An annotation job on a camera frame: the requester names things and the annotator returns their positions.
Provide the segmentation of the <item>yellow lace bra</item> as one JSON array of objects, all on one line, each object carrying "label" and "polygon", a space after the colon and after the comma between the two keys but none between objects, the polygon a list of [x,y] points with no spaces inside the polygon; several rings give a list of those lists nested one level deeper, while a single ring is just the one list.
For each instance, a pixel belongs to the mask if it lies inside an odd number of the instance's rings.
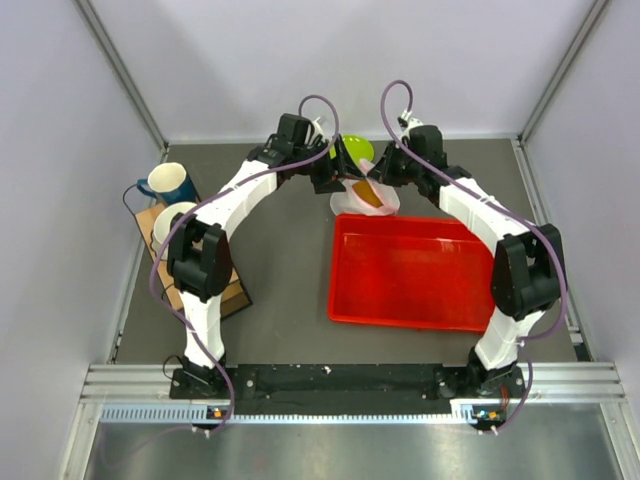
[{"label": "yellow lace bra", "polygon": [[373,208],[380,208],[384,203],[377,196],[371,185],[366,180],[360,180],[353,184],[355,195]]}]

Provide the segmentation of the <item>white mesh laundry bag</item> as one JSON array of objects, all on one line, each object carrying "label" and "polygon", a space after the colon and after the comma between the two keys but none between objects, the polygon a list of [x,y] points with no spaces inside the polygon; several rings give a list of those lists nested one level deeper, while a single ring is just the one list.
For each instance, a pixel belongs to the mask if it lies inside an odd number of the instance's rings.
[{"label": "white mesh laundry bag", "polygon": [[369,177],[344,180],[344,192],[333,193],[329,205],[335,215],[391,216],[398,213],[400,199],[396,190]]}]

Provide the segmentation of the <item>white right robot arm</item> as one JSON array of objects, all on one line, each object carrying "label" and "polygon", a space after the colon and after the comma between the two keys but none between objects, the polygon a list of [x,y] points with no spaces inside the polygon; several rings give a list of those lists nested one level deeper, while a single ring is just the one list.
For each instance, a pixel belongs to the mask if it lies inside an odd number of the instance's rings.
[{"label": "white right robot arm", "polygon": [[535,226],[516,216],[469,172],[449,165],[437,126],[415,119],[400,125],[400,139],[387,144],[369,177],[393,187],[415,185],[493,257],[490,293],[495,307],[469,353],[466,372],[469,389],[487,396],[512,373],[520,344],[561,296],[566,283],[561,235],[551,224]]}]

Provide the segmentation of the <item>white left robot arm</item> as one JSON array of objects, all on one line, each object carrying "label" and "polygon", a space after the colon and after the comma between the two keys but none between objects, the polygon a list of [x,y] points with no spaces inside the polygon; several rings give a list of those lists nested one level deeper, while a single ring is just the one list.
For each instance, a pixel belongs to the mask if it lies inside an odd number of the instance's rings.
[{"label": "white left robot arm", "polygon": [[167,271],[182,301],[187,346],[171,397],[229,396],[221,303],[234,269],[230,239],[263,199],[295,175],[309,177],[314,191],[326,194],[343,190],[343,180],[362,173],[340,134],[328,137],[318,121],[284,114],[276,132],[248,153],[213,200],[172,219]]}]

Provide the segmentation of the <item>green plastic bowl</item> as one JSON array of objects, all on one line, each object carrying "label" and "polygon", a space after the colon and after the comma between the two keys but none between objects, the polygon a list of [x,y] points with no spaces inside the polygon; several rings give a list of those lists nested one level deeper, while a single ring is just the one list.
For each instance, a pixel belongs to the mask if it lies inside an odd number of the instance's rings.
[{"label": "green plastic bowl", "polygon": [[362,162],[372,163],[375,156],[375,150],[372,143],[364,137],[353,134],[341,135],[330,150],[330,158],[338,156],[338,149],[345,150],[351,161],[358,167],[362,166]]}]

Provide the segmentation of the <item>red plastic tray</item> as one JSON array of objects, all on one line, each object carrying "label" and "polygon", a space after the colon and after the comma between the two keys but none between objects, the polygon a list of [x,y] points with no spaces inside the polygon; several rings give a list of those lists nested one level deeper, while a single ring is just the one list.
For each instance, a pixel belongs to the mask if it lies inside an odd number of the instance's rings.
[{"label": "red plastic tray", "polygon": [[337,323],[482,334],[493,256],[452,219],[341,214],[328,317]]}]

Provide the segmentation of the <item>blue mug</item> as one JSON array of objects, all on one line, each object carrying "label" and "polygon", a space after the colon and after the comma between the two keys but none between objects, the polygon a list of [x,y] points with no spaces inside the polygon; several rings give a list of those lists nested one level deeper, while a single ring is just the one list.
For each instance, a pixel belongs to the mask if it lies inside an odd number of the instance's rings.
[{"label": "blue mug", "polygon": [[146,178],[139,179],[135,187],[141,194],[156,199],[164,206],[200,202],[187,169],[177,162],[156,166]]}]

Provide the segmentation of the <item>white ceramic bowl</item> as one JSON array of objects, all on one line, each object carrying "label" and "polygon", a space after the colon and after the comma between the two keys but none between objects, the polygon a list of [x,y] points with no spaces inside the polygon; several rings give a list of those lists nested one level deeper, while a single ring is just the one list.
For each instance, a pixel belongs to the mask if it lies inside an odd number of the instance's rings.
[{"label": "white ceramic bowl", "polygon": [[156,218],[151,233],[151,248],[158,253],[171,230],[171,221],[178,214],[184,214],[195,206],[193,202],[179,202],[167,206]]}]

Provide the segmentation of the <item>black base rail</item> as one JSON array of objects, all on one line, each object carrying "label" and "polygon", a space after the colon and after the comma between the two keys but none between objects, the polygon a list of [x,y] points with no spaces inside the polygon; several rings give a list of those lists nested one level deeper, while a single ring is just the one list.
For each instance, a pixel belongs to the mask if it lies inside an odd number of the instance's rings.
[{"label": "black base rail", "polygon": [[240,364],[227,377],[238,415],[435,414],[453,399],[503,405],[524,392],[518,367],[484,384],[441,364]]}]

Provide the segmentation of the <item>aluminium frame rail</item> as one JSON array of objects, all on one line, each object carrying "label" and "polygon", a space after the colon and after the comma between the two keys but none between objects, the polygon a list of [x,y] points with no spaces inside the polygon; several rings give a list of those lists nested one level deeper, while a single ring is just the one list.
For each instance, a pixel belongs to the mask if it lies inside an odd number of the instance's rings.
[{"label": "aluminium frame rail", "polygon": [[492,393],[464,386],[459,368],[427,364],[246,364],[235,391],[211,390],[176,365],[95,365],[80,394],[103,422],[195,424],[499,423],[520,403],[620,404],[610,363],[520,364]]}]

